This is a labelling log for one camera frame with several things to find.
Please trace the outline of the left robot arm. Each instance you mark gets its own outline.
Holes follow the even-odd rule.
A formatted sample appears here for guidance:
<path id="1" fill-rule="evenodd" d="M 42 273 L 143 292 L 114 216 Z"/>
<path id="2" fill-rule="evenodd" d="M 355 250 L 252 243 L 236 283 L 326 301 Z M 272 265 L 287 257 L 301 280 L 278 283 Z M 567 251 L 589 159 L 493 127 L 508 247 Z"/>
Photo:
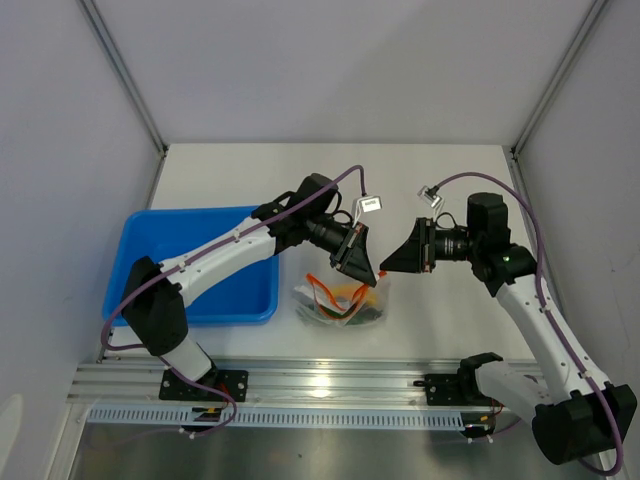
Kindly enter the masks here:
<path id="1" fill-rule="evenodd" d="M 378 274 L 367 254 L 368 228 L 360 218 L 381 209 L 379 197 L 361 194 L 346 221 L 338 183 L 313 173 L 294 191 L 255 208 L 220 237 L 187 253 L 154 262 L 145 256 L 129 272 L 116 314 L 142 348 L 159 358 L 197 400 L 216 390 L 214 362 L 189 336 L 186 309 L 203 293 L 238 271 L 310 242 L 329 255 L 332 268 L 373 287 Z"/>

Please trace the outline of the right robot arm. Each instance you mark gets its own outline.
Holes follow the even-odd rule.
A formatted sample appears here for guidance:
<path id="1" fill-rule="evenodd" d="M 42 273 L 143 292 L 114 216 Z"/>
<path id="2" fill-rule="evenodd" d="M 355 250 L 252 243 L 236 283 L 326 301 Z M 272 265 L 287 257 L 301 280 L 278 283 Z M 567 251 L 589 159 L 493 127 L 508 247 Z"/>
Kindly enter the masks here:
<path id="1" fill-rule="evenodd" d="M 560 465 L 613 450 L 622 442 L 637 408 L 628 385 L 614 385 L 590 359 L 551 299 L 538 264 L 512 242 L 508 208 L 499 194 L 467 200 L 467 223 L 441 229 L 420 217 L 383 271 L 430 273 L 442 261 L 467 261 L 473 275 L 509 314 L 537 361 L 544 381 L 518 374 L 489 352 L 461 360 L 456 389 L 469 405 L 495 401 L 530 425 L 543 455 Z"/>

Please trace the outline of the dark green cucumber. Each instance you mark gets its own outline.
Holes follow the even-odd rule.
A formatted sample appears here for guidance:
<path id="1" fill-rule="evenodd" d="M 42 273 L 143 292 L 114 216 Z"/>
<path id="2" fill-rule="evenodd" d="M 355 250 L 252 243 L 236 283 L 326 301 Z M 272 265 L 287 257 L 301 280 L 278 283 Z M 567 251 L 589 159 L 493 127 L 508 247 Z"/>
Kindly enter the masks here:
<path id="1" fill-rule="evenodd" d="M 308 305 L 299 308 L 300 317 L 330 327 L 358 327 L 383 321 L 387 317 L 384 309 L 369 303 L 352 305 L 344 312 L 324 305 Z"/>

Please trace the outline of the yellow orange mango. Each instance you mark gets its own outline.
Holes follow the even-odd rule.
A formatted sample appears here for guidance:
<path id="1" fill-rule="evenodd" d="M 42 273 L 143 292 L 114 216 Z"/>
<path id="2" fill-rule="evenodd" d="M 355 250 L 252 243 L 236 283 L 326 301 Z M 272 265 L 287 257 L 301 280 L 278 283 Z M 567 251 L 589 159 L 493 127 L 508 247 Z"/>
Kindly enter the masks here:
<path id="1" fill-rule="evenodd" d="M 349 283 L 337 285 L 331 289 L 331 292 L 336 302 L 344 308 L 354 304 L 377 305 L 381 302 L 379 292 L 365 284 Z"/>

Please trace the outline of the clear zip bag orange zipper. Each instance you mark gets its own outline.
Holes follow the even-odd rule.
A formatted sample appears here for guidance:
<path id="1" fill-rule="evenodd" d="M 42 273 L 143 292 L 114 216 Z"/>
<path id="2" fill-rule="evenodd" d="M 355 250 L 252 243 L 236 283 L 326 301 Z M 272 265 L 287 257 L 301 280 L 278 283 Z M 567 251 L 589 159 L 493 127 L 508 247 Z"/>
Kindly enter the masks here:
<path id="1" fill-rule="evenodd" d="M 360 328 L 379 324 L 388 314 L 390 280 L 385 271 L 371 287 L 350 279 L 323 282 L 307 273 L 291 293 L 295 312 L 306 323 L 331 328 Z"/>

